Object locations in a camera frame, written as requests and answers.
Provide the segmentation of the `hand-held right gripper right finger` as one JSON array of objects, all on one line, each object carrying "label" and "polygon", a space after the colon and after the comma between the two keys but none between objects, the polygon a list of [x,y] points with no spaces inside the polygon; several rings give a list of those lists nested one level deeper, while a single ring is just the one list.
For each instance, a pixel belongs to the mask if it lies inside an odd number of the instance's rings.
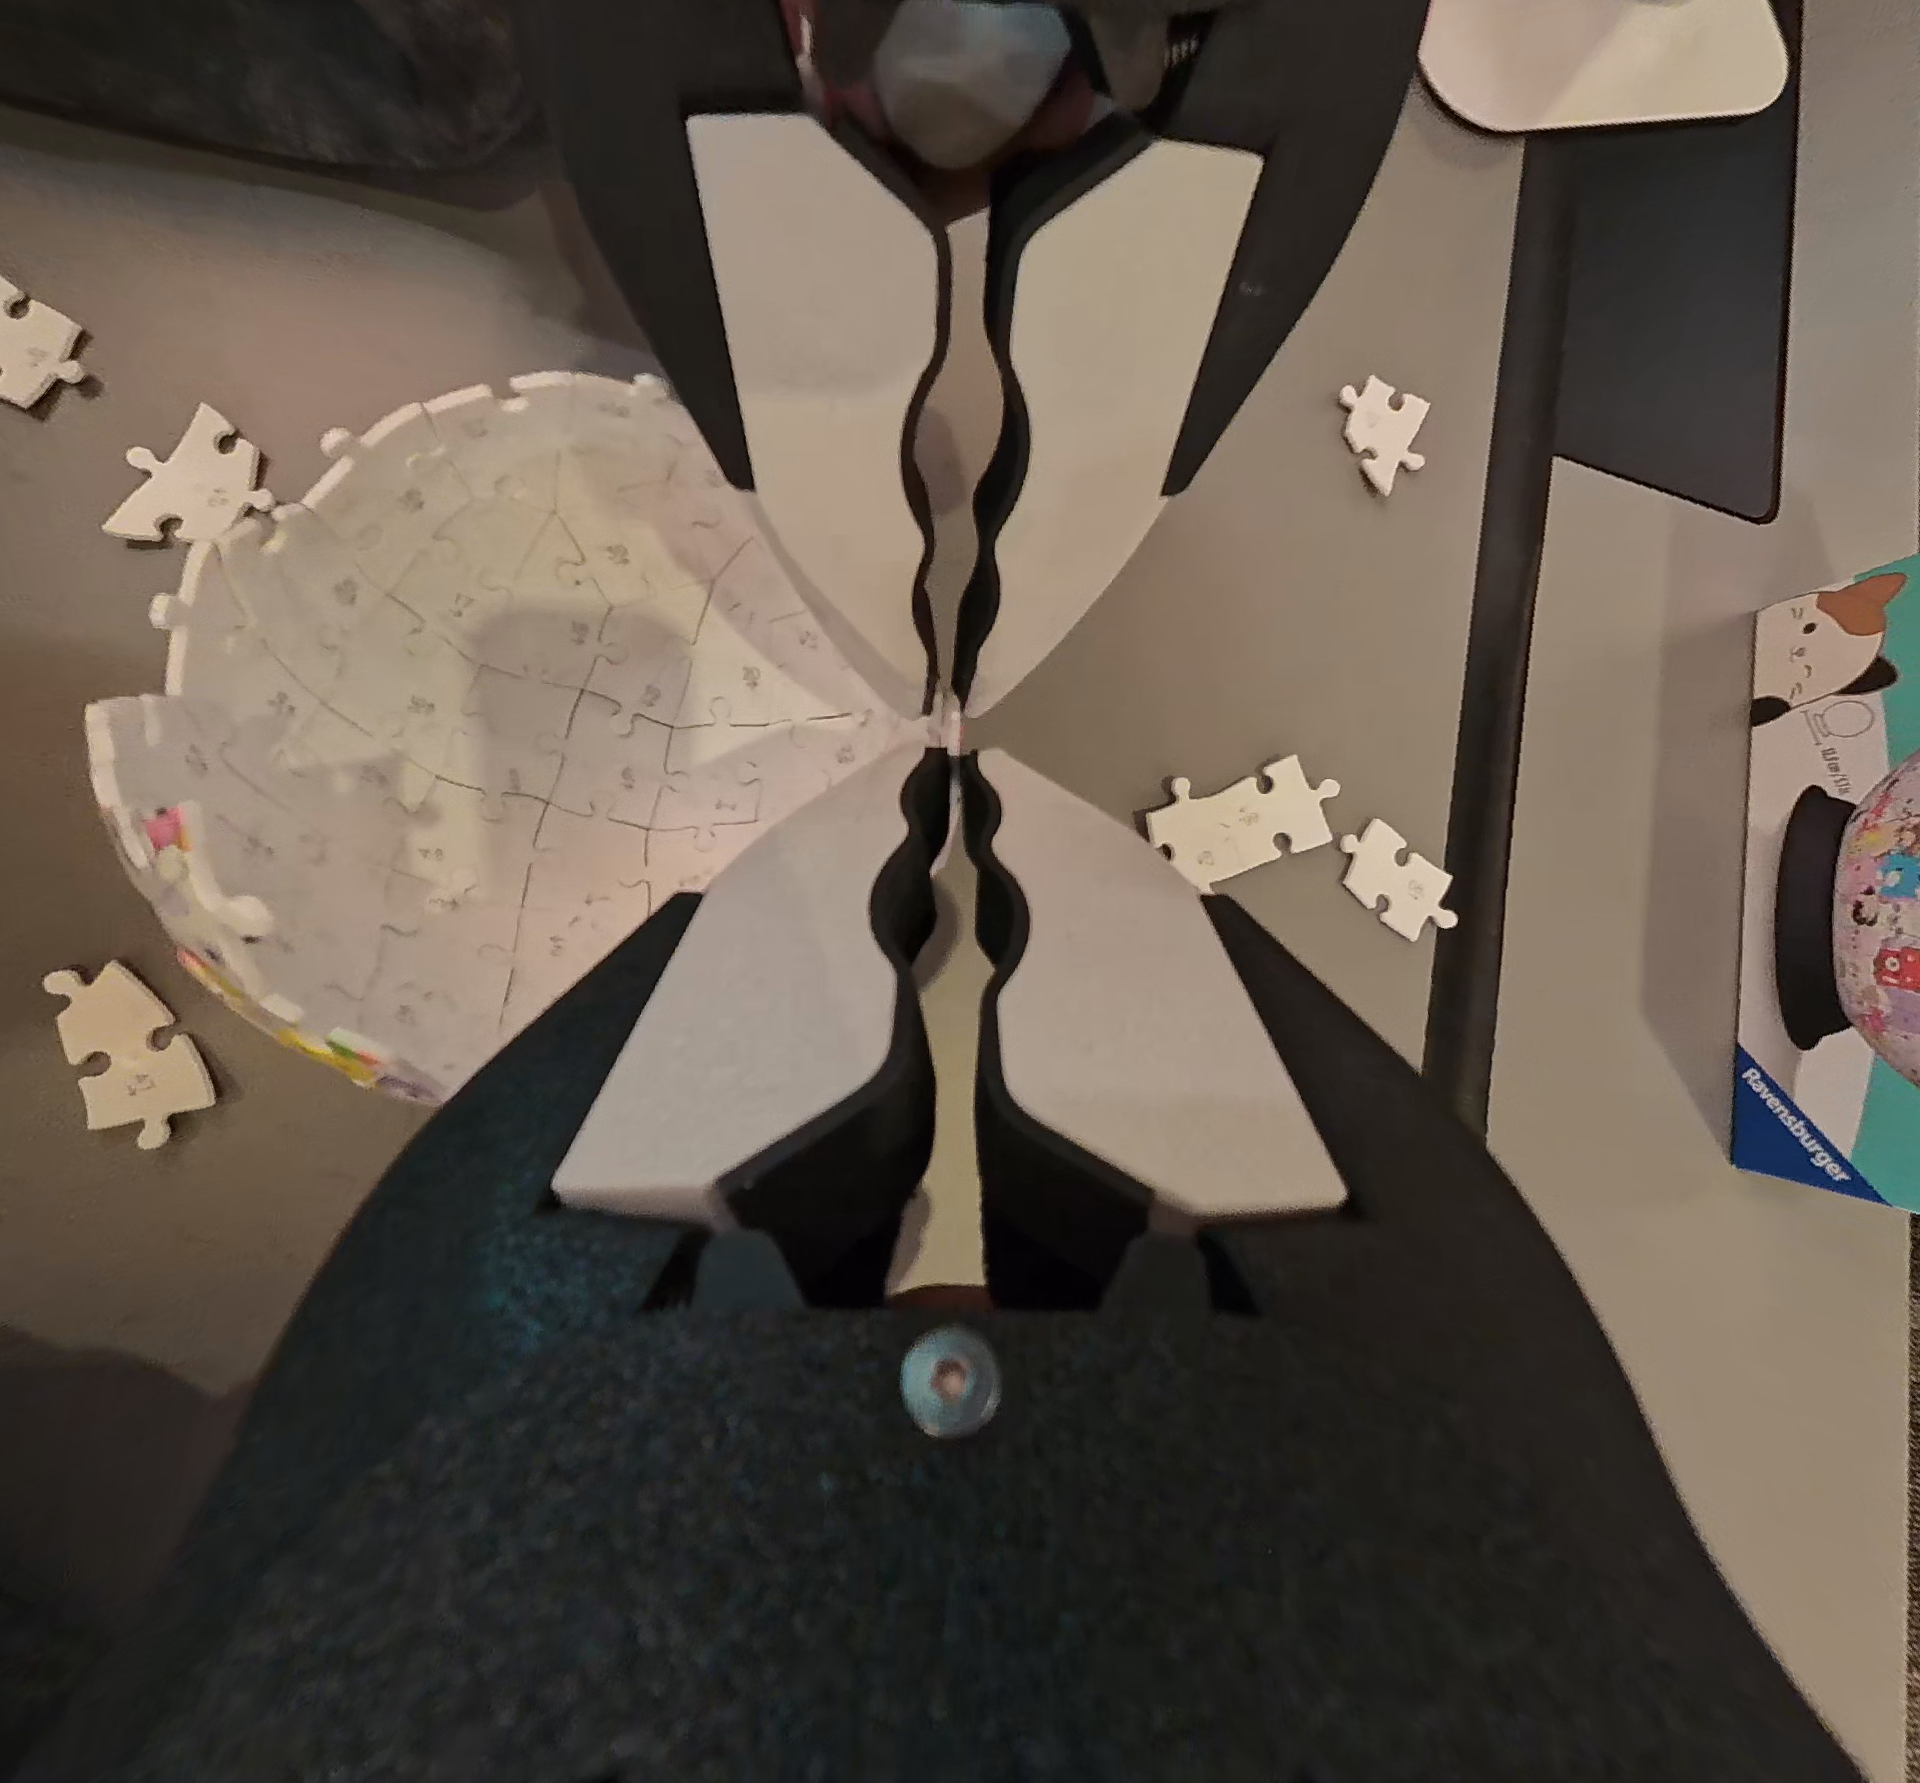
[{"label": "hand-held right gripper right finger", "polygon": [[960,762],[981,1002],[986,1284],[1086,1308],[1147,1234],[1339,1212],[1336,1170],[1204,896],[1003,750]]}]

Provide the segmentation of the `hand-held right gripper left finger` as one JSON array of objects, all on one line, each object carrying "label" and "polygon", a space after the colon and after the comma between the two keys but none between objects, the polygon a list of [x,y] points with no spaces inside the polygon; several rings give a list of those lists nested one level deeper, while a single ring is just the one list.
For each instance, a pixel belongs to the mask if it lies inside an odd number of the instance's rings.
[{"label": "hand-held right gripper left finger", "polygon": [[684,928],[552,1172],[591,1286],[702,1250],[778,1258],[797,1300],[882,1312],[938,1132],[916,962],[952,762],[897,748],[759,838]]}]

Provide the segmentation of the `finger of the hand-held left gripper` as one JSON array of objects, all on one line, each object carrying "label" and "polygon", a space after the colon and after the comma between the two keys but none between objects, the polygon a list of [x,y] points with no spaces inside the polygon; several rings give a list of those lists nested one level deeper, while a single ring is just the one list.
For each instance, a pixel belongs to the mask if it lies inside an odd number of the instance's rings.
[{"label": "finger of the hand-held left gripper", "polygon": [[941,696],[916,433],[949,357],[945,227],[815,117],[696,117],[686,145],[751,494],[782,570],[888,708]]},{"label": "finger of the hand-held left gripper", "polygon": [[1262,173],[1106,117],[997,185],[982,311],[1005,407],[960,608],[970,718],[1045,664],[1157,524]]}]

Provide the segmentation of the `partly built puzzle ball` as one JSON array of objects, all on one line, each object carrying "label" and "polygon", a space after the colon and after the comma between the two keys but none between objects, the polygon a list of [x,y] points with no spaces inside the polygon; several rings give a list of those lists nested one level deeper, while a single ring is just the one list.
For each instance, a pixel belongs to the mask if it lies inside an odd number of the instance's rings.
[{"label": "partly built puzzle ball", "polygon": [[323,443],[188,548],[94,800],[182,968],[440,1104],[678,896],[935,722],[833,644],[654,377],[515,379]]}]

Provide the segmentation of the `joined white puzzle pieces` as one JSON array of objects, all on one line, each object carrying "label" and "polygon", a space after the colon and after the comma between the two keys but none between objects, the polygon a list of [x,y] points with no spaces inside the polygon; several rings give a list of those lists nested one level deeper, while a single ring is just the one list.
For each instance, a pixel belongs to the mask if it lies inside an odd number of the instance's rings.
[{"label": "joined white puzzle pieces", "polygon": [[1299,756],[1269,762],[1214,794],[1197,796],[1186,778],[1166,790],[1165,804],[1142,812],[1142,834],[1202,894],[1332,844],[1328,806],[1340,784],[1310,780]]}]

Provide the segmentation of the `white puzzle piece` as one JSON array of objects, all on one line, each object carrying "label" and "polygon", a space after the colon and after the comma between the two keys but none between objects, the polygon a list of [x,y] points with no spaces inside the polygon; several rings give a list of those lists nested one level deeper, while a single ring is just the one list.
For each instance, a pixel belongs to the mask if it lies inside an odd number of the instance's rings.
[{"label": "white puzzle piece", "polygon": [[1356,836],[1344,834],[1340,852],[1348,860],[1343,886],[1385,930],[1415,944],[1427,930],[1458,926],[1447,902],[1453,876],[1417,854],[1385,820],[1371,820]]},{"label": "white puzzle piece", "polygon": [[79,1078],[88,1130],[136,1126],[136,1148],[154,1152],[174,1134],[174,1120],[213,1108],[215,1078],[195,1040],[130,968],[114,960],[92,978],[77,970],[45,976],[42,990],[61,998],[61,1050],[74,1068],[105,1068]]},{"label": "white puzzle piece", "polygon": [[2,279],[2,405],[34,413],[88,381],[84,327]]},{"label": "white puzzle piece", "polygon": [[198,405],[168,455],[134,447],[124,465],[141,484],[102,532],[128,546],[213,542],[247,516],[268,516],[276,498],[261,484],[262,453],[215,407]]},{"label": "white puzzle piece", "polygon": [[1344,445],[1378,498],[1390,498],[1402,474],[1427,469],[1428,459],[1418,447],[1430,415],[1427,399],[1369,377],[1360,387],[1343,387],[1339,405],[1344,411]]}]

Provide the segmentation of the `colourful puzzle box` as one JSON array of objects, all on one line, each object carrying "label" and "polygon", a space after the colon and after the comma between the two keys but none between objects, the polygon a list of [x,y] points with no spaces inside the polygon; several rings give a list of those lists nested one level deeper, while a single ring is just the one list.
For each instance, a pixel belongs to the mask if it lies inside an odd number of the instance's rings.
[{"label": "colourful puzzle box", "polygon": [[1730,1160],[1918,1212],[1918,558],[1752,622]]}]

